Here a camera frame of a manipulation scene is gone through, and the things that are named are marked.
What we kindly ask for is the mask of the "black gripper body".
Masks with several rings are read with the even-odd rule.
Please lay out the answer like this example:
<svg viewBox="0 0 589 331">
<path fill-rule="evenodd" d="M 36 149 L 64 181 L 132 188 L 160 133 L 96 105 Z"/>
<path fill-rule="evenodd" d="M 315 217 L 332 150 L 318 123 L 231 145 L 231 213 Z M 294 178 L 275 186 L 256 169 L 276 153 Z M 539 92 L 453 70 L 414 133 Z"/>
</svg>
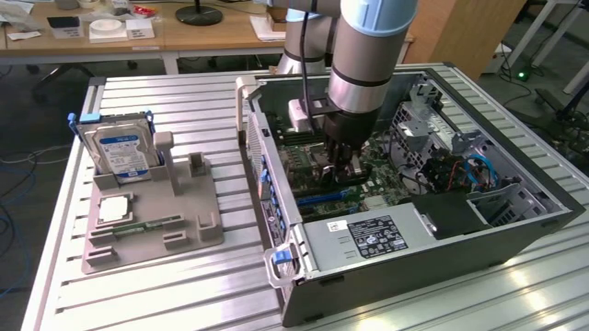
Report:
<svg viewBox="0 0 589 331">
<path fill-rule="evenodd" d="M 366 113 L 346 111 L 324 115 L 323 132 L 328 140 L 336 143 L 364 143 L 378 119 L 378 110 Z"/>
</svg>

